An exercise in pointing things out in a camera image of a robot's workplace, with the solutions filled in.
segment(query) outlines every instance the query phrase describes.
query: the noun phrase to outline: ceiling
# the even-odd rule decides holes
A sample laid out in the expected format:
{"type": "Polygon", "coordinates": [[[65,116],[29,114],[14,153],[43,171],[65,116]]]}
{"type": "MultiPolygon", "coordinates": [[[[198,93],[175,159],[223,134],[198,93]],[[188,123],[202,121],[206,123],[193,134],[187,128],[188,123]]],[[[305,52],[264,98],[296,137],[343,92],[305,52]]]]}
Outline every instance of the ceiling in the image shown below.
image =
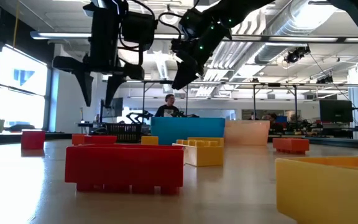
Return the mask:
{"type": "MultiPolygon", "coordinates": [[[[154,10],[156,15],[164,12],[167,7],[166,2],[169,2],[169,0],[159,0],[159,4],[154,4],[154,1],[156,0],[149,0],[146,4],[154,10]]],[[[90,32],[91,18],[85,16],[82,11],[82,7],[85,4],[81,1],[20,0],[20,2],[21,13],[19,18],[35,30],[41,32],[90,32]]],[[[178,14],[183,14],[185,10],[193,7],[193,0],[174,0],[171,2],[171,9],[178,14]]],[[[269,24],[269,21],[273,19],[274,15],[276,15],[288,2],[289,0],[277,0],[274,4],[264,8],[263,14],[265,16],[265,23],[269,24]]],[[[16,3],[17,1],[0,0],[0,6],[12,14],[15,14],[16,3]]],[[[148,13],[147,10],[142,9],[136,4],[130,4],[130,8],[132,11],[148,13]]],[[[198,6],[199,10],[206,8],[208,8],[208,6],[198,6]]],[[[160,24],[156,34],[174,34],[175,32],[175,30],[160,24]]],[[[310,35],[358,37],[358,28],[346,12],[338,10],[310,35]]],[[[155,41],[155,46],[153,46],[153,48],[156,46],[161,47],[161,45],[163,46],[163,49],[169,49],[169,41],[155,41]]],[[[65,48],[73,56],[80,57],[86,52],[88,43],[86,40],[71,40],[65,44],[65,48]]],[[[314,59],[323,70],[333,68],[333,77],[336,83],[346,82],[348,69],[358,62],[358,44],[311,44],[310,49],[314,59]]],[[[168,50],[166,50],[165,53],[164,60],[166,61],[167,69],[176,70],[177,66],[172,54],[170,54],[168,50]]],[[[151,51],[145,52],[145,54],[147,56],[144,57],[143,66],[146,74],[156,73],[157,56],[151,51]]],[[[214,57],[218,57],[219,54],[218,50],[216,50],[214,57]]],[[[129,62],[137,61],[137,54],[133,52],[120,51],[120,57],[123,57],[129,62]]],[[[282,62],[283,57],[284,54],[276,57],[270,65],[256,73],[254,77],[257,77],[260,82],[312,82],[310,81],[310,76],[321,72],[319,66],[317,66],[310,56],[303,58],[297,64],[290,65],[288,69],[287,65],[282,62]]],[[[227,78],[227,76],[228,75],[223,75],[220,78],[227,78]]],[[[244,81],[247,81],[244,77],[241,78],[241,80],[238,80],[238,82],[244,81]]]]}

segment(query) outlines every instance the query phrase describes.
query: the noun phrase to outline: blue block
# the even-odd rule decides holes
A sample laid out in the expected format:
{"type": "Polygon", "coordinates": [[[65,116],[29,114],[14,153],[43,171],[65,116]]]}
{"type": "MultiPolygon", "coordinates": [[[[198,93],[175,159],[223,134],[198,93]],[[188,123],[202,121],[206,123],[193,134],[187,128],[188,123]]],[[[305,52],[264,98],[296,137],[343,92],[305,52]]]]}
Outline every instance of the blue block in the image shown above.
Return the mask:
{"type": "Polygon", "coordinates": [[[223,138],[223,118],[152,118],[152,136],[160,145],[172,145],[188,137],[223,138]]]}

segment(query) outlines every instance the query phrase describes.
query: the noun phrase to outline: window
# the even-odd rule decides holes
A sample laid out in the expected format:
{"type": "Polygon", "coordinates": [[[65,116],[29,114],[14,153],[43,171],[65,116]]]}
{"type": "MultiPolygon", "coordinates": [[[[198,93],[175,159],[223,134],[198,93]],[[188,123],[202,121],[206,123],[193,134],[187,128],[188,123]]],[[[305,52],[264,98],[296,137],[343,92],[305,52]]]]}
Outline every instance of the window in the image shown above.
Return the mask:
{"type": "Polygon", "coordinates": [[[23,53],[0,52],[0,119],[4,126],[31,124],[43,128],[48,68],[23,53]]]}

